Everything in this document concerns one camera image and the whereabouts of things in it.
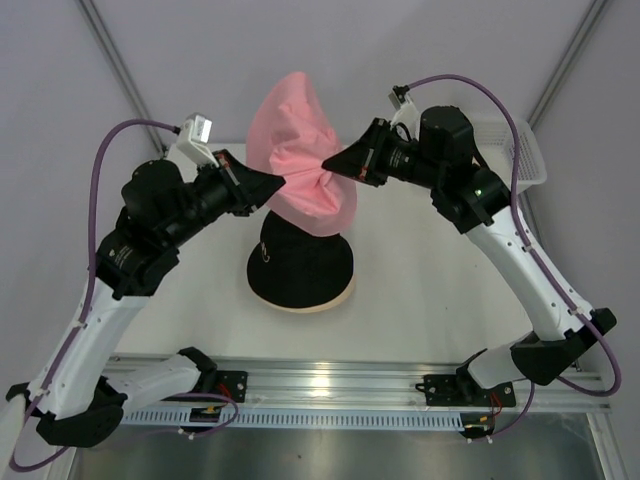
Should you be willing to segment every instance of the beige base rim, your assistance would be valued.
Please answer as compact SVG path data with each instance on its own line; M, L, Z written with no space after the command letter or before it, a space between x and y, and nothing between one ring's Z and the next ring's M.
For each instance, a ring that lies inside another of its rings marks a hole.
M306 308L287 308L287 307L281 307L280 305L276 305L274 303L271 302L267 302L264 298L258 296L258 298L260 300L262 300L264 303L266 303L267 305L269 305L271 308L275 308L276 310L281 310L283 312L289 312L289 313L319 313L319 312L324 312L325 310L329 310L333 307L337 307L338 305L340 305L341 303L343 303L347 298L349 298L349 296L353 293L353 291L356 288L356 276L354 275L353 277L351 277L351 281L349 282L349 285L347 285L347 288L345 288L342 293L340 295L338 295L336 298L334 298L333 300L324 303L322 305L316 305L315 307L306 307Z

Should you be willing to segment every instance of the white tabletop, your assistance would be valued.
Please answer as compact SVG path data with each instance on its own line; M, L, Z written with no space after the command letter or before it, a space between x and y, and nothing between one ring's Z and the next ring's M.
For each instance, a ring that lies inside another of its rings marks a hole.
M243 145L229 148L240 160ZM185 179L192 165L180 165ZM484 255L431 206L429 192L390 179L358 186L345 232L355 254L353 296L324 313L271 309L251 292L246 262L267 209L225 215L183 246L121 354L458 363L531 330L524 309Z

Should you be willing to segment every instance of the white wall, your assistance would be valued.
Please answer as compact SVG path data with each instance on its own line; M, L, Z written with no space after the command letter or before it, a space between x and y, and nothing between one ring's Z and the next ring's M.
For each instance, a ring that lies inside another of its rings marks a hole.
M313 79L346 142L392 113L395 84L468 75L526 116L589 0L97 0L159 120L200 110L216 142L243 142L271 87ZM492 108L446 82L416 102Z
M618 326L607 338L623 368L612 398L629 478L640 478L640 3L617 0L537 132L549 180L533 205L551 256ZM604 355L590 355L603 373Z
M0 58L4 397L9 385L30 380L42 368L77 306L87 265L93 158L107 131L132 113L74 2L2 2ZM149 153L139 131L123 133L109 151L101 184L101 236L120 208L122 184ZM25 440L20 458L42 459L43 443Z

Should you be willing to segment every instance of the white basket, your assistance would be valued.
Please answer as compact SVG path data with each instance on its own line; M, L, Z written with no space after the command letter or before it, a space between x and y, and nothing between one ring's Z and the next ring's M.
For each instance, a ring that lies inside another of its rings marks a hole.
M502 181L511 188L513 171L513 136L502 117L470 115L478 150ZM531 185L539 185L547 180L542 153L529 124L514 118L520 135L520 165L518 167L518 193Z

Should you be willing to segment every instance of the pink hat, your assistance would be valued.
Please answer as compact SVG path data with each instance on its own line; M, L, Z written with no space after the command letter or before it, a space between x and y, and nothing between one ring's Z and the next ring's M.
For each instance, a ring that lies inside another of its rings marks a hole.
M353 180L322 169L342 144L320 108L306 73L280 80L264 100L247 135L247 166L287 181L267 206L316 237L344 231L356 211Z

